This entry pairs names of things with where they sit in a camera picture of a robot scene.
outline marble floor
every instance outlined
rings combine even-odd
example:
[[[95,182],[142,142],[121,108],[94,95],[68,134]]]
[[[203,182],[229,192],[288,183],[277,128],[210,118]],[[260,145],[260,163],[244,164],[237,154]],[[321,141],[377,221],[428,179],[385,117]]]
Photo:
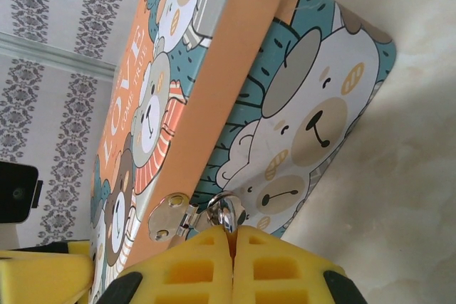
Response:
[[[284,238],[342,265],[370,304],[456,303],[456,2],[338,1],[398,59]]]

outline metal latch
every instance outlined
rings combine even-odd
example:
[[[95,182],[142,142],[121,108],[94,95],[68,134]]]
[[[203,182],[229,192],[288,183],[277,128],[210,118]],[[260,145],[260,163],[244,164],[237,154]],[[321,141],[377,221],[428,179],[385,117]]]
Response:
[[[227,233],[234,233],[246,219],[241,200],[232,192],[221,192],[198,213],[198,205],[190,204],[188,196],[180,193],[166,196],[149,216],[149,237],[154,241],[168,241],[174,236],[185,237],[190,229],[197,232],[222,225]]]

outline damask wallpaper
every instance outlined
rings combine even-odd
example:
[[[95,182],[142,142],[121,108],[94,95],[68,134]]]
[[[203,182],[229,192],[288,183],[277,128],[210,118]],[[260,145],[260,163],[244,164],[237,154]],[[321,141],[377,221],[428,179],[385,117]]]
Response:
[[[0,32],[118,64],[138,0],[0,0]],[[0,55],[0,159],[38,167],[20,246],[87,239],[90,181],[112,80]]]

